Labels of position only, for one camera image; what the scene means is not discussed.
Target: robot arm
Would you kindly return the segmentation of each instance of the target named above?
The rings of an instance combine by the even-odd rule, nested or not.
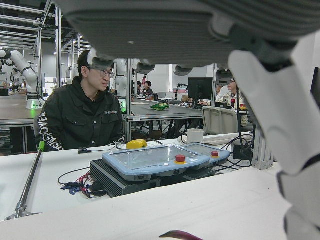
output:
[[[26,98],[27,109],[42,108],[44,101],[41,99],[39,92],[37,91],[38,77],[31,65],[25,60],[24,56],[19,51],[8,51],[7,49],[0,50],[0,59],[3,59],[8,63],[10,62],[16,66],[16,69],[25,78],[26,82]]]
[[[126,97],[127,94],[127,63],[125,59],[114,60],[116,64],[116,74],[114,82],[118,86],[116,87],[116,95],[118,97]]]

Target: yellow object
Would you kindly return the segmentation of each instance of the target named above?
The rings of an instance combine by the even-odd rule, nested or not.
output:
[[[136,139],[128,142],[126,144],[126,149],[141,149],[147,146],[146,140],[143,139]]]

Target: black connector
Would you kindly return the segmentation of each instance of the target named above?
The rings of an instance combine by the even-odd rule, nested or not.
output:
[[[86,153],[91,153],[91,150],[88,150],[86,147],[79,147],[78,148],[78,154],[86,154]]]
[[[73,182],[73,181],[71,181],[71,182],[68,182],[68,183],[64,183],[64,185],[66,186],[66,187],[71,187],[71,188],[74,188],[74,187],[82,187],[82,184],[81,183],[79,183],[79,182]]]

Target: ceiling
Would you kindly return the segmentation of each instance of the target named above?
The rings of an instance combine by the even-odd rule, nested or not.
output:
[[[44,22],[42,42],[56,42],[55,4],[51,0],[0,0],[0,47],[32,49],[39,27],[37,18]],[[78,33],[62,17],[61,45],[76,39]]]

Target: man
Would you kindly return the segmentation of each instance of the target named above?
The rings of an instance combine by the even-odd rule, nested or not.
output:
[[[89,65],[89,52],[78,59],[79,76],[56,89],[43,106],[35,140],[45,142],[46,152],[105,146],[122,137],[120,104],[108,92],[114,73],[111,67]]]
[[[215,87],[215,101],[216,102],[223,102],[224,101],[224,94],[221,92],[223,86],[216,85]]]
[[[228,105],[232,105],[231,104],[231,99],[234,100],[235,104],[234,104],[234,109],[238,109],[237,107],[237,84],[236,81],[234,79],[231,80],[231,82],[228,84],[228,90],[229,92],[225,93],[220,99],[217,99],[217,102],[219,103],[223,103],[223,99],[224,97],[227,97],[228,99]],[[239,105],[241,104],[245,104],[245,99],[244,97],[241,95],[241,92],[239,90]],[[241,127],[245,127],[248,125],[248,116],[243,115],[241,117]]]
[[[146,81],[145,85],[144,85],[144,90],[142,92],[142,95],[145,96],[153,96],[154,95],[154,91],[152,91],[151,89],[151,82],[150,81]]]

